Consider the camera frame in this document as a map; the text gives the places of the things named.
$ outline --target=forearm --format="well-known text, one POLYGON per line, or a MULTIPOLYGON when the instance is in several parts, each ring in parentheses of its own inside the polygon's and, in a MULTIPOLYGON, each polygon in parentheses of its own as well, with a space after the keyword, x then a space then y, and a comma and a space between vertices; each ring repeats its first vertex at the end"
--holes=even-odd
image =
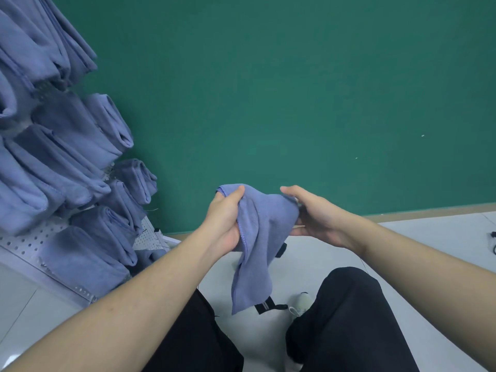
POLYGON ((54 329, 9 371, 139 371, 214 264, 196 230, 131 281, 54 329))
POLYGON ((496 274, 353 216, 355 250, 453 343, 496 370, 496 274))

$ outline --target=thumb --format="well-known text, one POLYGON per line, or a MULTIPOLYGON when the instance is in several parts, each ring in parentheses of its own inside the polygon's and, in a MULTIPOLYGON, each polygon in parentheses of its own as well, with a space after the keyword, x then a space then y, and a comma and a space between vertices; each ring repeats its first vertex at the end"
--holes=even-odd
POLYGON ((235 201, 236 204, 241 200, 243 195, 245 194, 245 186, 240 185, 238 189, 236 189, 234 192, 232 192, 229 196, 226 198, 231 199, 232 201, 235 201))
POLYGON ((296 197, 296 199, 303 205, 307 205, 311 197, 314 196, 314 194, 297 185, 293 185, 291 187, 281 187, 281 192, 287 194, 288 196, 296 197))

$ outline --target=pegboard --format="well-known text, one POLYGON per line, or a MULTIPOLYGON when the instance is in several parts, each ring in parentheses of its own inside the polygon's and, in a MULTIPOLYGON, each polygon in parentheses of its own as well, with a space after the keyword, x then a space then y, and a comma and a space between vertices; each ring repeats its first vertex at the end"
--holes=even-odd
MULTIPOLYGON (((154 233, 154 228, 148 217, 143 219, 142 225, 143 233, 133 245, 135 250, 167 248, 167 244, 154 233)), ((65 284, 53 275, 39 256, 40 250, 50 244, 51 237, 67 226, 68 220, 52 216, 22 236, 8 236, 0 232, 0 250, 7 252, 7 254, 0 253, 0 262, 26 275, 41 287, 55 292, 59 296, 64 296, 77 305, 88 306, 98 298, 82 286, 65 284)))

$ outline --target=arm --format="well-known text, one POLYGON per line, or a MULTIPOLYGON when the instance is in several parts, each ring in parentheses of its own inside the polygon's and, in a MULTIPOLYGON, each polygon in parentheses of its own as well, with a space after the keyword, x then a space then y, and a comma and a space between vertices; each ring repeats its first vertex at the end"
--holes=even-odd
POLYGON ((239 240, 245 189, 217 193, 203 224, 132 280, 77 313, 6 370, 141 371, 212 265, 239 240))
POLYGON ((351 214, 322 197, 281 187, 304 207, 292 235, 361 257, 422 316, 477 362, 496 370, 496 274, 351 214))

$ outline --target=wall baseboard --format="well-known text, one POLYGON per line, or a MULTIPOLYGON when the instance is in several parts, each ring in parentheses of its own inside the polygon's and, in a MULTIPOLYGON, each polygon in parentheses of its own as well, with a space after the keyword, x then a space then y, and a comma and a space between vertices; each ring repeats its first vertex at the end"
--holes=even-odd
MULTIPOLYGON (((368 215, 365 216, 365 218, 370 219, 375 223, 383 223, 383 222, 395 222, 395 221, 408 221, 411 219, 448 217, 450 215, 486 213, 490 211, 496 211, 496 202, 484 203, 480 205, 455 206, 455 207, 445 207, 445 208, 429 209, 429 210, 407 211, 402 213, 368 215)), ((183 241, 190 234, 191 232, 184 232, 182 234, 167 234, 167 236, 183 241)))

